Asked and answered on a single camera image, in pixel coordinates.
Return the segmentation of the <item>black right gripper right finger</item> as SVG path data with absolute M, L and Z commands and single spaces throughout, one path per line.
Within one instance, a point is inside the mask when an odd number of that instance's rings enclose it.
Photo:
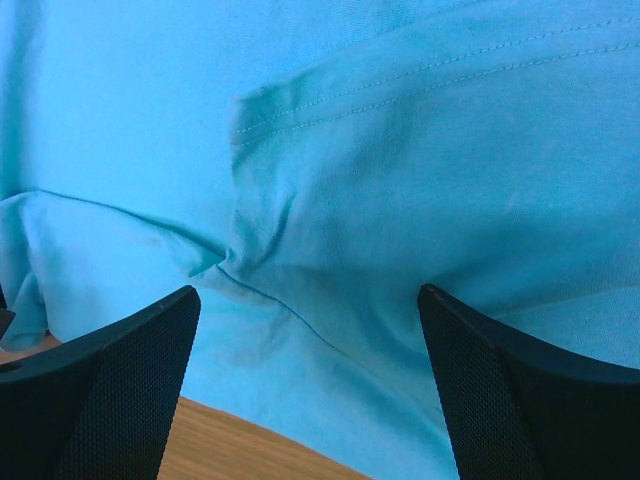
M 432 284 L 417 304 L 460 478 L 638 478 L 638 370 L 542 341 Z

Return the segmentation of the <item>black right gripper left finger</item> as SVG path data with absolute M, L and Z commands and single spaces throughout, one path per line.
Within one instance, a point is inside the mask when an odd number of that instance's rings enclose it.
M 184 286 L 143 310 L 1 366 L 4 479 L 154 479 L 201 301 Z

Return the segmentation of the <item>bright cyan t-shirt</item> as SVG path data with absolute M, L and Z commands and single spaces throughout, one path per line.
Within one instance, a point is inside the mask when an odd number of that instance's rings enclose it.
M 638 366 L 637 2 L 2 3 L 4 352 L 190 284 L 187 398 L 453 479 L 426 283 Z

